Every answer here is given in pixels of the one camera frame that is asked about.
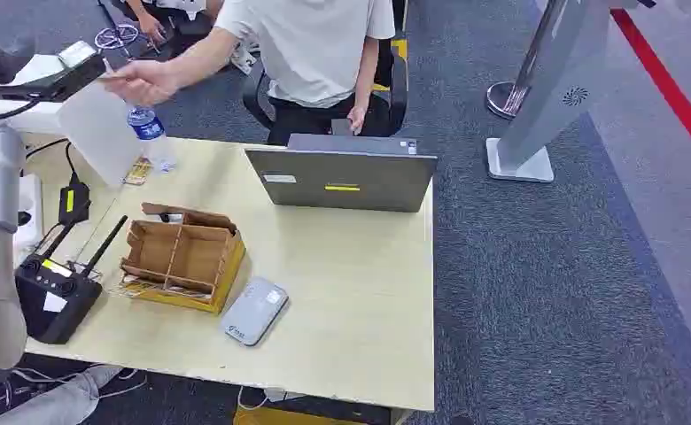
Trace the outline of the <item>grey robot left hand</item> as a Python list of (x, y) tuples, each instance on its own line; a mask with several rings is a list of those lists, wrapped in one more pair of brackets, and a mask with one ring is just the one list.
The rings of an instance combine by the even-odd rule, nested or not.
[(95, 53), (74, 67), (18, 85), (0, 86), (0, 100), (63, 103), (106, 70), (103, 55)]

